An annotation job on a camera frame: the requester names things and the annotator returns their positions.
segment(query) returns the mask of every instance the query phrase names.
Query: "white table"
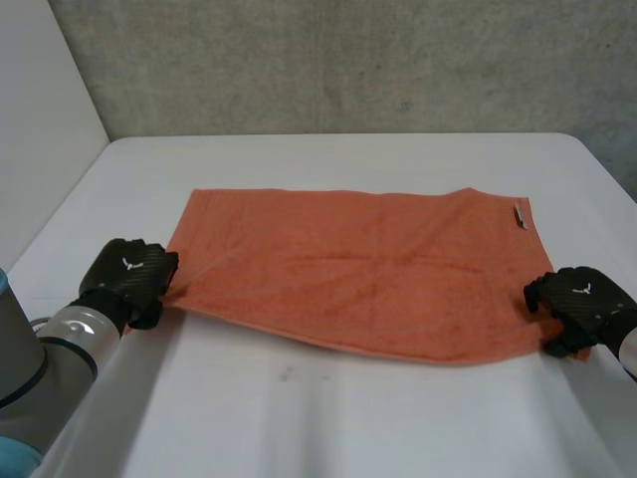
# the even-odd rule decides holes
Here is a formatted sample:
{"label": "white table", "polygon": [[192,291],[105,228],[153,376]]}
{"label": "white table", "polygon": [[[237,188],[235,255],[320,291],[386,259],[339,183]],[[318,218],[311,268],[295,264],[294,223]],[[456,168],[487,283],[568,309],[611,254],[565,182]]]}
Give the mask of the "white table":
{"label": "white table", "polygon": [[[166,244],[193,188],[464,186],[527,195],[555,267],[598,267],[637,296],[637,207],[581,143],[560,134],[119,140],[10,280],[31,318],[57,311],[109,239]],[[157,330],[124,338],[39,474],[631,476],[636,402],[637,384],[605,350],[588,364],[535,354],[444,367],[173,313]]]}

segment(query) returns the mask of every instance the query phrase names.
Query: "orange towel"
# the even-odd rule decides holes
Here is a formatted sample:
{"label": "orange towel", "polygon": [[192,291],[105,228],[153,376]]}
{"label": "orange towel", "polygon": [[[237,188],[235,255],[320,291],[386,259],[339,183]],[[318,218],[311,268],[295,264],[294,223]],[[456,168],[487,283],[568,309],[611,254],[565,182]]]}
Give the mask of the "orange towel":
{"label": "orange towel", "polygon": [[343,351],[479,363],[561,330],[525,307],[552,270],[526,198],[196,190],[169,249],[172,305]]}

